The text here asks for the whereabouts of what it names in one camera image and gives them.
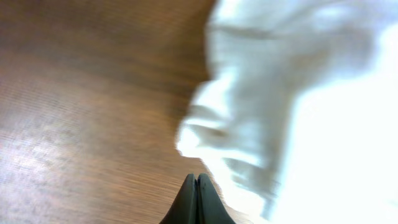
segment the wooden floor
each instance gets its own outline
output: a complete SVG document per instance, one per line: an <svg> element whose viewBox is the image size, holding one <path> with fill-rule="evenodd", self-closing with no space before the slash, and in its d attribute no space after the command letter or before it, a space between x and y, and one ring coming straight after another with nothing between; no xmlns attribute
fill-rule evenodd
<svg viewBox="0 0 398 224"><path fill-rule="evenodd" d="M0 0L0 223L161 221L212 5Z"/></svg>

